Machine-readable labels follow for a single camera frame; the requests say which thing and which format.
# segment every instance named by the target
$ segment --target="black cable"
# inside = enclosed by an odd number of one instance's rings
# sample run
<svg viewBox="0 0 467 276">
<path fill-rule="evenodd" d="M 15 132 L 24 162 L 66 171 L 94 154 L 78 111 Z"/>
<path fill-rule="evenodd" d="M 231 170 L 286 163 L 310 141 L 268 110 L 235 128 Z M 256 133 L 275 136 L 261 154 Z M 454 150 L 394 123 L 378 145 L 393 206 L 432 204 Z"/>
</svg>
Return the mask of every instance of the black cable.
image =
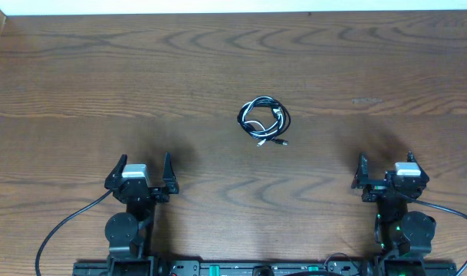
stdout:
<svg viewBox="0 0 467 276">
<path fill-rule="evenodd" d="M 330 272 L 330 271 L 303 271 L 303 272 L 286 274 L 285 276 L 311 276 L 311 275 L 342 276 L 342 274 L 338 274 L 338 273 Z"/>
<path fill-rule="evenodd" d="M 254 109 L 254 107 L 270 107 L 272 115 L 276 119 L 269 128 L 266 128 L 261 122 L 257 120 L 245 120 L 247 115 Z M 280 145 L 288 145 L 288 141 L 278 139 L 277 137 L 283 134 L 291 125 L 291 116 L 289 115 L 286 107 L 282 105 L 278 100 L 269 96 L 260 96 L 251 102 L 243 105 L 237 116 L 237 121 L 243 130 L 248 133 L 252 138 L 261 140 L 257 146 L 262 146 L 265 141 L 273 141 Z M 252 124 L 256 124 L 261 127 L 261 130 L 257 130 Z"/>
<path fill-rule="evenodd" d="M 420 205 L 424 205 L 424 206 L 431 207 L 431 208 L 434 208 L 434 209 L 438 209 L 438 210 L 441 210 L 441 211 L 444 211 L 444 212 L 448 212 L 448 213 L 451 213 L 453 215 L 461 216 L 462 218 L 467 220 L 467 215 L 463 214 L 462 212 L 458 212 L 456 210 L 453 210 L 453 209 L 450 209 L 450 208 L 447 208 L 447 207 L 444 207 L 444 206 L 441 206 L 441 205 L 432 204 L 432 203 L 420 201 L 420 200 L 417 200 L 417 199 L 412 199 L 409 196 L 406 196 L 406 195 L 402 194 L 401 192 L 398 192 L 398 191 L 395 191 L 395 192 L 396 192 L 397 195 L 403 197 L 404 199 L 409 200 L 410 202 L 415 202 L 415 203 L 420 204 Z M 456 272 L 455 276 L 461 275 L 466 268 L 467 268 L 467 259 L 465 261 L 465 264 L 463 264 L 463 266 Z"/>
<path fill-rule="evenodd" d="M 90 203 L 89 205 L 87 205 L 86 207 L 83 207 L 82 209 L 74 212 L 73 214 L 69 215 L 67 218 L 65 218 L 62 222 L 59 222 L 58 225 L 56 225 L 56 227 L 54 227 L 54 229 L 52 229 L 52 231 L 48 234 L 48 236 L 46 237 L 46 239 L 42 242 L 41 244 L 41 247 L 39 248 L 39 251 L 37 252 L 37 256 L 35 256 L 35 274 L 37 276 L 41 276 L 41 270 L 39 269 L 39 261 L 41 260 L 41 255 L 42 255 L 42 251 L 44 250 L 44 247 L 46 246 L 46 244 L 49 242 L 49 239 L 52 237 L 52 235 L 54 235 L 54 233 L 61 227 L 64 225 L 64 223 L 70 221 L 72 218 L 74 218 L 75 216 L 77 215 L 80 215 L 82 212 L 85 212 L 87 211 L 88 209 L 94 207 L 95 205 L 97 205 L 98 203 L 100 203 L 102 200 L 104 200 L 108 195 L 110 195 L 112 193 L 112 190 L 109 190 L 108 192 L 106 192 L 104 195 L 102 195 L 100 198 L 98 198 L 97 200 L 95 200 L 94 202 Z"/>
<path fill-rule="evenodd" d="M 138 223 L 138 230 L 147 227 L 155 219 L 155 214 L 153 212 L 150 212 L 149 210 L 147 210 L 147 212 L 148 216 L 142 222 Z"/>
<path fill-rule="evenodd" d="M 356 264 L 353 262 L 353 260 L 352 260 L 349 256 L 347 256 L 347 254 L 342 253 L 342 252 L 336 252 L 336 253 L 333 253 L 332 255 L 328 256 L 327 260 L 325 260 L 325 262 L 324 262 L 324 268 L 325 268 L 325 269 L 328 270 L 328 267 L 327 267 L 328 261 L 329 261 L 332 257 L 334 257 L 334 256 L 336 256 L 336 255 L 343 255 L 344 257 L 346 257 L 346 258 L 350 261 L 351 264 L 353 264 L 353 266 L 357 269 L 357 274 L 355 274 L 355 275 L 358 275 L 359 273 L 361 273 L 361 267 L 360 267 L 359 265 L 356 265 Z"/>
</svg>

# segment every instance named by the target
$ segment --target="black wire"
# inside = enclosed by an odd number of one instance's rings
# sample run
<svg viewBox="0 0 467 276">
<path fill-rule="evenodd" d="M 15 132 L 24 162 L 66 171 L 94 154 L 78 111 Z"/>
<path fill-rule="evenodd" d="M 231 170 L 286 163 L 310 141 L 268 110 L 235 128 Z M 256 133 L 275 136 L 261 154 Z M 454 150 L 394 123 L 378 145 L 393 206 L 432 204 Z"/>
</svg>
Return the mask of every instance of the black wire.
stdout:
<svg viewBox="0 0 467 276">
<path fill-rule="evenodd" d="M 465 215 L 462 212 L 458 212 L 456 210 L 447 208 L 445 206 L 432 204 L 432 203 L 420 201 L 420 200 L 417 200 L 417 199 L 412 199 L 409 196 L 406 196 L 406 195 L 402 194 L 401 192 L 398 192 L 398 191 L 395 191 L 395 192 L 396 192 L 397 195 L 409 200 L 410 202 L 415 202 L 415 203 L 420 204 L 420 205 L 424 205 L 424 206 L 431 207 L 431 208 L 434 208 L 434 209 L 438 209 L 438 210 L 441 210 L 441 211 L 444 211 L 444 212 L 452 213 L 453 215 L 461 216 L 462 218 L 467 220 L 467 215 Z M 465 261 L 465 264 L 463 264 L 463 266 L 456 272 L 455 276 L 461 275 L 466 268 L 467 268 L 467 259 Z"/>
<path fill-rule="evenodd" d="M 155 214 L 153 212 L 150 212 L 149 210 L 147 210 L 147 212 L 148 216 L 142 222 L 138 223 L 138 230 L 147 227 L 148 224 L 150 224 L 155 219 Z"/>
<path fill-rule="evenodd" d="M 244 117 L 246 117 L 250 111 L 252 111 L 255 107 L 270 107 L 271 111 L 276 118 L 276 130 L 268 129 L 266 130 L 256 130 L 250 123 L 246 123 Z M 281 112 L 281 116 L 278 116 L 275 112 L 275 109 L 279 109 Z M 291 115 L 289 114 L 288 110 L 282 103 L 278 100 L 274 99 L 270 96 L 260 96 L 254 99 L 252 102 L 244 105 L 237 116 L 237 121 L 243 130 L 248 133 L 252 138 L 258 140 L 266 140 L 266 141 L 274 141 L 279 144 L 287 145 L 288 141 L 277 139 L 277 136 L 283 134 L 286 130 L 288 130 L 289 126 L 291 125 Z"/>
<path fill-rule="evenodd" d="M 338 273 L 330 272 L 330 271 L 303 271 L 303 272 L 286 274 L 285 276 L 311 276 L 311 275 L 342 276 L 342 274 L 338 274 Z"/>
<path fill-rule="evenodd" d="M 343 255 L 344 257 L 346 257 L 346 258 L 350 261 L 351 264 L 353 264 L 353 266 L 357 269 L 357 274 L 355 274 L 355 275 L 353 275 L 353 276 L 356 276 L 356 275 L 358 275 L 359 273 L 361 273 L 361 267 L 360 267 L 359 265 L 356 265 L 356 264 L 353 262 L 353 260 L 352 260 L 349 256 L 347 256 L 347 254 L 342 253 L 342 252 L 336 252 L 336 253 L 333 253 L 332 255 L 328 256 L 327 260 L 325 260 L 325 262 L 324 262 L 324 268 L 325 268 L 325 269 L 328 270 L 328 267 L 327 267 L 328 261 L 329 261 L 332 257 L 334 257 L 334 256 L 336 256 L 336 255 Z"/>
<path fill-rule="evenodd" d="M 73 214 L 69 215 L 67 218 L 65 218 L 62 222 L 59 222 L 58 225 L 56 225 L 56 227 L 54 227 L 54 229 L 52 229 L 52 231 L 49 233 L 49 235 L 46 237 L 46 239 L 42 242 L 41 244 L 41 247 L 39 248 L 39 251 L 37 252 L 37 256 L 35 256 L 35 274 L 37 276 L 41 276 L 41 270 L 39 269 L 39 261 L 41 260 L 41 255 L 42 255 L 42 251 L 44 250 L 44 247 L 46 246 L 46 244 L 49 242 L 49 239 L 52 237 L 52 235 L 54 235 L 54 233 L 61 227 L 64 225 L 64 223 L 70 221 L 72 218 L 74 218 L 75 216 L 77 215 L 80 215 L 82 212 L 85 212 L 87 211 L 88 209 L 94 207 L 95 205 L 97 205 L 98 203 L 100 203 L 102 200 L 104 200 L 108 195 L 110 195 L 112 193 L 112 190 L 109 190 L 108 192 L 106 192 L 104 195 L 102 195 L 100 198 L 98 198 L 97 200 L 95 200 L 94 202 L 90 203 L 89 205 L 87 205 L 86 207 L 83 207 L 82 209 L 74 212 Z"/>
</svg>

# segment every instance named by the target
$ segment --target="cable connector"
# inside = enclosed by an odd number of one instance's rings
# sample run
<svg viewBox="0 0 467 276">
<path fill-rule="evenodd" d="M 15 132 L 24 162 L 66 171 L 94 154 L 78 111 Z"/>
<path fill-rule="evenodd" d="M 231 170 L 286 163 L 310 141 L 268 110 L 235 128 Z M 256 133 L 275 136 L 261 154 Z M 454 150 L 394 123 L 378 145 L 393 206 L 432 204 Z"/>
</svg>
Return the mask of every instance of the cable connector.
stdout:
<svg viewBox="0 0 467 276">
<path fill-rule="evenodd" d="M 262 146 L 265 143 L 265 139 L 261 140 L 260 142 L 257 143 L 257 146 Z"/>
<path fill-rule="evenodd" d="M 274 143 L 277 143 L 277 144 L 283 145 L 283 146 L 287 146 L 289 144 L 288 141 L 283 140 L 283 139 L 274 139 L 273 141 L 274 141 Z"/>
<path fill-rule="evenodd" d="M 272 109 L 272 115 L 274 115 L 274 118 L 282 116 L 281 108 L 280 107 L 273 108 Z"/>
</svg>

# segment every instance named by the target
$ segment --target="white wall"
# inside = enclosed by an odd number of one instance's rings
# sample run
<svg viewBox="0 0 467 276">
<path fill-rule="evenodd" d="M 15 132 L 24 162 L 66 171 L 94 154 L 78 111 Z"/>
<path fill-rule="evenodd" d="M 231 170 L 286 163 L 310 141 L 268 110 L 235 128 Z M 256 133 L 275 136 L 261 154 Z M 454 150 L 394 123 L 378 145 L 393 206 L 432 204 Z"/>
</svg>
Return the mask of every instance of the white wall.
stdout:
<svg viewBox="0 0 467 276">
<path fill-rule="evenodd" d="M 467 0 L 0 0 L 6 15 L 467 9 Z"/>
</svg>

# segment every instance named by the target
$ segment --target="wood grain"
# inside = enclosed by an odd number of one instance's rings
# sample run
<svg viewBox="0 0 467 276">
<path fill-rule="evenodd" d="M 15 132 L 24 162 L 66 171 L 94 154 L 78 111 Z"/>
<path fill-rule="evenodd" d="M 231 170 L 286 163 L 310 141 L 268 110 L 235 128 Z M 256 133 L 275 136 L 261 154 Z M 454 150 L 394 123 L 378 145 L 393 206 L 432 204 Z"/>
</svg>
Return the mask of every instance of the wood grain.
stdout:
<svg viewBox="0 0 467 276">
<path fill-rule="evenodd" d="M 258 148 L 244 102 L 278 98 L 289 146 Z M 262 120 L 270 115 L 257 113 Z M 313 260 L 378 252 L 376 206 L 350 189 L 413 150 L 423 199 L 467 213 L 467 11 L 20 17 L 0 42 L 0 275 L 34 274 L 66 215 L 104 193 L 121 153 L 181 194 L 152 248 L 208 259 Z M 467 258 L 467 221 L 438 222 L 429 258 Z M 42 272 L 105 259 L 114 199 L 64 226 Z"/>
</svg>

